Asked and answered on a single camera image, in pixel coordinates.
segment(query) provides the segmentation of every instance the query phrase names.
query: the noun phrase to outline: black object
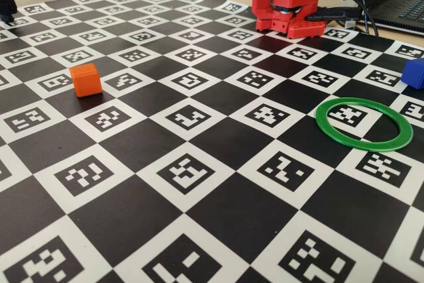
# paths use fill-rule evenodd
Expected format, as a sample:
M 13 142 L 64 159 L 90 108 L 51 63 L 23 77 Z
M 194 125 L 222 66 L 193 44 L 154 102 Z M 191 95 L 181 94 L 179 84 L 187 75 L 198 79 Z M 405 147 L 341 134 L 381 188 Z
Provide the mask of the black object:
M 13 14 L 17 13 L 15 0 L 0 0 L 0 19 L 5 23 L 12 23 L 15 18 Z

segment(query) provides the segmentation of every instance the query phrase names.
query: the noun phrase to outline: black square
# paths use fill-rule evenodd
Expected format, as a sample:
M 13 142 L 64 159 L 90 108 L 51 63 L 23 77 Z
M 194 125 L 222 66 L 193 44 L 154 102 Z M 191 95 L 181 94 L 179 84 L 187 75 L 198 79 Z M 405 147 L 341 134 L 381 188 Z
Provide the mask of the black square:
M 302 207 L 380 258 L 384 258 L 408 209 L 403 202 L 337 171 Z
M 194 263 L 185 263 L 191 256 L 196 258 Z M 153 282 L 165 282 L 165 278 L 155 271 L 155 268 L 159 264 L 174 278 L 182 275 L 188 280 L 187 282 L 196 283 L 209 282 L 222 267 L 214 258 L 184 234 L 180 235 L 159 255 L 143 266 L 143 271 Z
M 228 117 L 191 139 L 192 144 L 235 170 L 271 141 L 268 135 Z
M 321 73 L 318 71 L 312 71 L 311 73 L 304 76 L 302 79 L 322 87 L 329 87 L 330 85 L 334 84 L 339 78 L 329 76 L 328 74 Z
M 34 103 L 39 99 L 40 97 L 25 84 L 3 89 L 0 91 L 0 101 L 7 101 L 7 103 L 0 103 L 0 114 Z
M 275 39 L 270 36 L 260 36 L 259 38 L 247 42 L 246 44 L 248 46 L 254 46 L 255 48 L 259 48 L 265 51 L 270 51 L 272 53 L 276 53 L 281 49 L 292 45 L 290 42 Z
M 207 121 L 211 116 L 196 109 L 194 106 L 186 105 L 182 109 L 169 114 L 166 118 L 188 131 Z
M 334 93 L 339 97 L 358 97 L 361 99 L 370 99 L 384 105 L 391 105 L 399 96 L 398 93 L 382 89 L 374 85 L 351 79 L 344 86 Z
M 177 208 L 133 176 L 70 217 L 107 262 L 116 266 L 179 215 Z
M 107 109 L 102 109 L 96 114 L 86 117 L 85 120 L 99 131 L 105 132 L 108 129 L 128 121 L 130 118 L 131 117 L 128 116 L 125 112 L 121 111 L 115 106 L 110 106 Z
M 185 154 L 161 169 L 157 174 L 186 195 L 214 172 L 212 168 L 193 156 Z
M 258 172 L 264 176 L 293 192 L 302 185 L 313 171 L 314 169 L 311 167 L 283 152 L 277 152 L 258 169 Z
M 337 272 L 333 270 L 336 260 L 339 261 L 339 264 L 342 264 Z M 311 265 L 317 266 L 316 264 L 319 265 L 318 268 L 323 273 L 331 273 L 331 282 L 343 283 L 355 265 L 355 261 L 332 247 L 331 242 L 325 242 L 309 231 L 304 231 L 278 263 L 279 266 L 303 283 L 311 281 L 306 276 L 306 272 Z
M 291 107 L 296 111 L 308 113 L 324 101 L 329 94 L 297 82 L 286 80 L 271 89 L 264 97 Z
M 159 54 L 167 54 L 171 51 L 183 48 L 184 46 L 187 46 L 187 44 L 166 36 L 164 38 L 145 43 L 143 46 Z
M 196 43 L 196 46 L 199 46 L 200 48 L 208 49 L 216 53 L 222 53 L 224 51 L 228 51 L 238 45 L 239 44 L 234 41 L 220 38 L 218 36 L 214 36 L 212 38 Z
M 258 96 L 227 82 L 219 82 L 192 98 L 225 115 L 234 113 L 237 109 L 250 103 Z
M 313 65 L 350 78 L 353 78 L 367 66 L 365 63 L 343 58 L 342 56 L 336 56 L 334 54 L 326 54 Z
M 298 121 L 278 140 L 333 168 L 352 150 L 324 134 L 315 119 L 309 116 Z
M 187 214 L 251 263 L 296 211 L 235 173 Z
M 0 192 L 0 207 L 0 254 L 65 215 L 34 177 Z
M 242 62 L 220 55 L 196 64 L 196 69 L 222 80 L 245 67 L 246 64 L 243 64 Z
M 269 58 L 256 63 L 254 66 L 279 76 L 290 78 L 306 68 L 307 64 L 274 54 Z
M 170 87 L 155 82 L 119 99 L 146 116 L 151 116 L 186 97 Z
M 151 164 L 184 142 L 150 119 L 109 137 L 100 145 L 133 172 Z
M 35 173 L 93 144 L 94 141 L 74 124 L 62 121 L 12 142 L 9 146 L 25 166 Z
M 275 127 L 280 124 L 290 114 L 283 112 L 275 107 L 262 104 L 244 115 L 245 117 L 257 121 L 269 127 Z
M 132 67 L 132 69 L 154 80 L 160 80 L 186 68 L 187 66 L 185 64 L 165 56 L 160 56 Z

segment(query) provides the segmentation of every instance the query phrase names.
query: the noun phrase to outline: checkerboard mat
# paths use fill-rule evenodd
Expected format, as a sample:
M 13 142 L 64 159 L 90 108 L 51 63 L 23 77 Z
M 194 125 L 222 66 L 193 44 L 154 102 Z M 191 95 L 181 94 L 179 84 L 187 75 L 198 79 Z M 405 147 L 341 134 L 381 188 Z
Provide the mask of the checkerboard mat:
M 424 49 L 256 32 L 225 0 L 57 0 L 0 25 L 0 282 L 424 282 Z M 78 99 L 68 68 L 94 63 Z M 412 142 L 315 123 L 361 97 Z M 332 125 L 396 125 L 341 105 Z

